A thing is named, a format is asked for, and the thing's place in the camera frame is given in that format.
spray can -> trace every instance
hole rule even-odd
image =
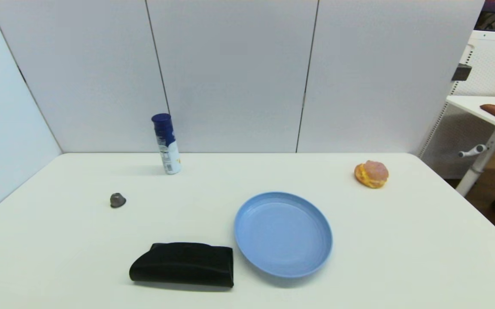
[[[163,161],[163,168],[169,175],[177,174],[182,170],[179,148],[173,133],[173,123],[170,114],[157,114],[152,117],[155,137],[158,140],[159,153]]]

desk leg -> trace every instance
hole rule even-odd
[[[463,176],[463,179],[461,179],[461,182],[456,188],[457,192],[459,192],[463,196],[467,195],[469,190],[473,187],[474,183],[477,182],[480,174],[482,174],[482,172],[484,171],[486,164],[495,152],[495,131],[493,131],[491,137],[489,137],[489,140],[486,143],[486,147],[488,148],[488,150],[484,151],[478,156],[477,160],[474,161],[473,165],[471,165],[471,168],[469,168],[467,174]]]

perforated white panel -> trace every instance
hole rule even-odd
[[[469,45],[474,47],[467,64],[473,67],[469,79],[454,89],[457,96],[495,96],[495,36],[475,31]]]

folded black fabric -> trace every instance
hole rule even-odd
[[[232,248],[196,242],[153,244],[129,269],[133,281],[234,285]]]

can label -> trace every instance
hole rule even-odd
[[[180,172],[182,166],[180,163],[180,153],[177,142],[174,141],[173,143],[170,143],[169,146],[165,146],[165,143],[159,144],[158,146],[165,172],[167,174],[176,174]]]

